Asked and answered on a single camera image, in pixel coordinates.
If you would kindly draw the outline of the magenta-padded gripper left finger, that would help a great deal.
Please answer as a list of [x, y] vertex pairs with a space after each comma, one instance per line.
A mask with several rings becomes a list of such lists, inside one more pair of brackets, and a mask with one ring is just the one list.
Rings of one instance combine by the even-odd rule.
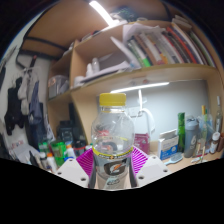
[[78, 186], [93, 189], [96, 184], [93, 151], [88, 149], [77, 159], [67, 159], [56, 175]]

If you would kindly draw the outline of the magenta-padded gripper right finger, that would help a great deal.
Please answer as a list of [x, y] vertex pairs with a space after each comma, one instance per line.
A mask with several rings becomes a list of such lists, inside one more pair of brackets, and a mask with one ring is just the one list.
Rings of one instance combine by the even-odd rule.
[[134, 147], [131, 154], [130, 185], [139, 188], [171, 174], [167, 166], [156, 156], [149, 156]]

